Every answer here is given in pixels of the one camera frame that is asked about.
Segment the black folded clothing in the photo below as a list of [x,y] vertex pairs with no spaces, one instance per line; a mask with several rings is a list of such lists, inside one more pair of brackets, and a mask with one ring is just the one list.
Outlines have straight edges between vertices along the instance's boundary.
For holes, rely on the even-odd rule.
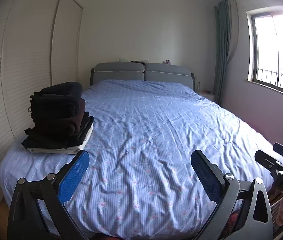
[[38,134],[48,136],[51,139],[61,140],[69,136],[78,135],[85,112],[85,100],[80,99],[80,110],[75,117],[48,119],[32,118],[35,123],[33,128]]
[[43,88],[31,96],[32,118],[75,117],[80,108],[83,87],[78,82],[66,82]]
[[67,139],[57,140],[44,136],[34,129],[26,129],[25,133],[28,137],[22,142],[22,145],[27,148],[44,148],[44,149],[63,149],[73,146],[82,145],[88,130],[94,122],[94,117],[89,116],[88,112],[84,113],[83,120],[80,125],[80,132],[76,136],[68,137]]

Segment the window sill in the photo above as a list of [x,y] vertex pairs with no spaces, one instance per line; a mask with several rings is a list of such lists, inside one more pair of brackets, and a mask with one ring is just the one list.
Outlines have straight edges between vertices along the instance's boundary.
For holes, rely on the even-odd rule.
[[272,88],[272,87],[269,87],[269,86],[266,86],[266,85],[263,85],[263,84],[260,84],[260,83],[254,82],[254,81],[249,81],[249,80],[247,80],[247,79],[245,79],[245,81],[248,82],[248,83],[256,84],[256,85],[259,85],[259,86],[262,86],[262,87],[271,89],[271,90],[276,91],[276,92],[278,92],[278,93],[280,93],[280,94],[283,95],[283,92],[281,92],[281,91],[279,91],[279,90],[277,90],[277,89],[274,89],[274,88]]

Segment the white folded cloth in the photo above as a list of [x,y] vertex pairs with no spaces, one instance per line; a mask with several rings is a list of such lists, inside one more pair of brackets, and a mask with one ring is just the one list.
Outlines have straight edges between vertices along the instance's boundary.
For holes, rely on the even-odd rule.
[[62,154],[74,154],[76,155],[80,150],[83,150],[85,145],[87,144],[91,134],[93,132],[93,124],[91,128],[89,128],[86,138],[83,141],[82,145],[79,146],[73,146],[69,148],[63,148],[63,149],[43,149],[43,148],[28,148],[31,153],[62,153]]

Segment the gray upholstered headboard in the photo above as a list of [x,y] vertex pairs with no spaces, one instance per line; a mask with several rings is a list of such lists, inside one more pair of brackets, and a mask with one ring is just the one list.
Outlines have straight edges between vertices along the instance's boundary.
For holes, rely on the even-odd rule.
[[195,75],[188,68],[160,63],[100,63],[91,71],[90,85],[101,80],[145,80],[181,83],[195,90]]

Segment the nightstand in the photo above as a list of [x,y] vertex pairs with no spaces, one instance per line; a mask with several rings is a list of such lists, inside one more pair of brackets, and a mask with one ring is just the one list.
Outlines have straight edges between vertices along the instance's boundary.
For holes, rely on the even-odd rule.
[[215,101],[215,95],[213,95],[213,94],[208,94],[208,93],[204,93],[204,92],[200,92],[198,94],[201,95],[202,97],[207,98],[210,101],[213,101],[213,102]]

